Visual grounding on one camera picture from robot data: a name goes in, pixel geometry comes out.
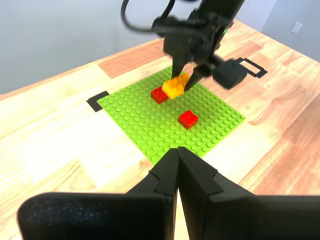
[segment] yellow lego brick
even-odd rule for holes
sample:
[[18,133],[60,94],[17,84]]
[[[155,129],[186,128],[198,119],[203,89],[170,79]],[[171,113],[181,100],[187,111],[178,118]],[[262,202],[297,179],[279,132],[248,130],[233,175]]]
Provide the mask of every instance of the yellow lego brick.
[[170,99],[175,99],[176,97],[185,93],[185,86],[187,85],[189,80],[189,75],[183,73],[180,76],[174,77],[166,81],[162,86],[162,91]]

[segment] white wall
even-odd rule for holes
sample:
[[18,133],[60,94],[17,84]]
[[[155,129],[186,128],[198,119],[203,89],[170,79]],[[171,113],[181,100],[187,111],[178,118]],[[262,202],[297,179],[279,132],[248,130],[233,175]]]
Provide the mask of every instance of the white wall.
[[245,0],[235,18],[260,32],[276,1]]
[[[278,0],[262,33],[320,62],[320,0]],[[299,32],[291,32],[295,22]]]
[[[273,1],[245,0],[236,18],[259,30]],[[127,15],[138,25],[150,26],[167,3],[130,0]],[[172,14],[187,17],[199,3],[177,0]],[[121,4],[122,0],[0,0],[0,94],[156,38],[125,29]]]

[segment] green lego baseplate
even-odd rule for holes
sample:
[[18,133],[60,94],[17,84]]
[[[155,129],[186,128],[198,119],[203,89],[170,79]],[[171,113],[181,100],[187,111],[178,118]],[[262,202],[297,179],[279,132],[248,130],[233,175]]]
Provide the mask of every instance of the green lego baseplate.
[[[175,99],[156,103],[151,91],[171,74],[168,67],[97,101],[153,165],[170,148],[186,147],[203,157],[245,120],[200,83]],[[178,122],[187,110],[199,117],[189,130]]]

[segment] red lego brick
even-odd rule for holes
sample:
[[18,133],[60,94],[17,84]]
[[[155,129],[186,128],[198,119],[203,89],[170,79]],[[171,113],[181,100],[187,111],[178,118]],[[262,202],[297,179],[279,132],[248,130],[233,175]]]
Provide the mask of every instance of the red lego brick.
[[168,96],[162,91],[162,86],[152,90],[151,97],[158,103],[161,104],[168,99]]
[[179,116],[178,122],[188,130],[196,125],[198,119],[199,118],[192,111],[188,110]]

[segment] wooden tabletop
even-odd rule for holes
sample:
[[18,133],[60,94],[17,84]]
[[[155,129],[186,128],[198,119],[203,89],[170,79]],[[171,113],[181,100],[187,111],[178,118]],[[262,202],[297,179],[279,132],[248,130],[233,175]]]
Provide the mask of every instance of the wooden tabletop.
[[[147,175],[145,156],[86,100],[170,66],[162,45],[157,39],[0,96],[0,239],[21,238],[17,210],[34,195],[125,193]],[[201,81],[246,117],[204,160],[255,194],[320,194],[320,64],[240,22],[217,53],[268,73],[229,91]],[[175,236],[188,239],[180,200]]]

